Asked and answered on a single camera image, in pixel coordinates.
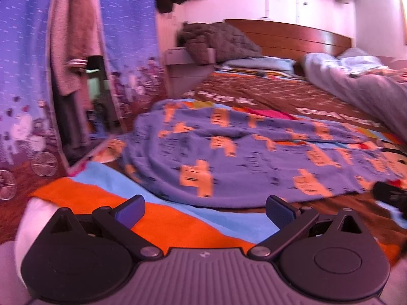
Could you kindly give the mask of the hanging pink fleece garment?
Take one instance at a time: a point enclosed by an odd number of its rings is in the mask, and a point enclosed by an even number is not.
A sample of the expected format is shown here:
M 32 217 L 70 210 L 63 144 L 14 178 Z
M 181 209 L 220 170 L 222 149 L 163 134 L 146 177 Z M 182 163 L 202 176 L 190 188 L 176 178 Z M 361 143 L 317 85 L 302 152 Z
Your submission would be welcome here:
M 99 0 L 52 0 L 50 58 L 61 96 L 81 89 L 91 56 L 102 56 Z

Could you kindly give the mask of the light blue pillow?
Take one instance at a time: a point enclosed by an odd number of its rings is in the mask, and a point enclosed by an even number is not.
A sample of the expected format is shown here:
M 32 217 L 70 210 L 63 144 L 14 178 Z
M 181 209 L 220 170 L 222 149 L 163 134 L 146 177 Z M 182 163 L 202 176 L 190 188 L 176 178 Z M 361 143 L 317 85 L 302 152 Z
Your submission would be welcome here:
M 245 68 L 254 70 L 270 70 L 287 73 L 294 73 L 294 65 L 296 61 L 289 58 L 277 58 L 272 56 L 263 57 L 248 57 L 226 61 L 222 64 L 222 68 Z

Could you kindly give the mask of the grey lilac duvet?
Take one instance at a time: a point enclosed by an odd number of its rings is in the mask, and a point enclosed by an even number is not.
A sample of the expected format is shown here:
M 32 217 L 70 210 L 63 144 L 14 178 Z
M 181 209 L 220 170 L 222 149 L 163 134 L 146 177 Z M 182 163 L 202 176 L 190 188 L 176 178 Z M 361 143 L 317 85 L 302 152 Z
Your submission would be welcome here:
M 406 140 L 406 69 L 382 66 L 354 73 L 344 61 L 307 54 L 303 70 L 308 82 L 370 114 Z

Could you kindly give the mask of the blue patterned kids pants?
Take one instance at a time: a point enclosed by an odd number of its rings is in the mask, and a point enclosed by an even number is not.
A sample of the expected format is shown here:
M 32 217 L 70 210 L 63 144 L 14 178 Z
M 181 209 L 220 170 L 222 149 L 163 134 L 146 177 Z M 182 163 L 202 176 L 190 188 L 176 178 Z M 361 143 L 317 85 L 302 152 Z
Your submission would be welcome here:
M 406 167 L 353 125 L 200 101 L 161 101 L 139 115 L 121 162 L 158 197 L 221 209 L 262 207 L 270 195 L 305 202 L 406 182 Z

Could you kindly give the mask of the white bedside cabinet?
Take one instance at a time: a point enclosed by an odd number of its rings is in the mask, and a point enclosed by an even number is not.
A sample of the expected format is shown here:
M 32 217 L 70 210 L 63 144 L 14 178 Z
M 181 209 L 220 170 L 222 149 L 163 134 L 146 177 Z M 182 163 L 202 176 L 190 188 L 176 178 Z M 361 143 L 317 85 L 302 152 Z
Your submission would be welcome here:
M 200 84 L 215 69 L 215 49 L 208 49 L 209 64 L 197 65 L 185 48 L 164 52 L 164 65 L 168 75 L 168 96 L 179 98 L 183 93 Z

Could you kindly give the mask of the blue cartoon wardrobe curtain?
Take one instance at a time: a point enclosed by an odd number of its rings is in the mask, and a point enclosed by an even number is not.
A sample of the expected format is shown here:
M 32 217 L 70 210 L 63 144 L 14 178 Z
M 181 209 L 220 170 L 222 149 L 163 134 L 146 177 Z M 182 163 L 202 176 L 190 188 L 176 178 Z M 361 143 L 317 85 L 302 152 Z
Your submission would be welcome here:
M 166 96 L 155 0 L 99 0 L 109 81 L 126 131 Z

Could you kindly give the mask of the dark quilted jacket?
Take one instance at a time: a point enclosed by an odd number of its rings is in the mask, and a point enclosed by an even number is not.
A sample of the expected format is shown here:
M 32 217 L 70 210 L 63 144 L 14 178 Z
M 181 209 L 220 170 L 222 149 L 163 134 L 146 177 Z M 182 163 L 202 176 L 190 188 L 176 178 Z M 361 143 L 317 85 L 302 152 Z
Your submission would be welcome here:
M 215 63 L 263 56 L 257 44 L 225 22 L 184 23 L 177 38 L 198 65 L 211 63 L 209 49 L 214 49 Z

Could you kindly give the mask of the wooden headboard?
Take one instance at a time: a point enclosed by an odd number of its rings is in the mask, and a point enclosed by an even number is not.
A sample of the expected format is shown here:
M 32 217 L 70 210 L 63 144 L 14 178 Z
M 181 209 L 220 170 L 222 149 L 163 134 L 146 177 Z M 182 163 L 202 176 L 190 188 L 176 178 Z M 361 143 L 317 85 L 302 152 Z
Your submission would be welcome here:
M 226 19 L 261 47 L 266 56 L 300 61 L 310 53 L 339 56 L 351 48 L 351 38 L 326 30 L 266 20 Z

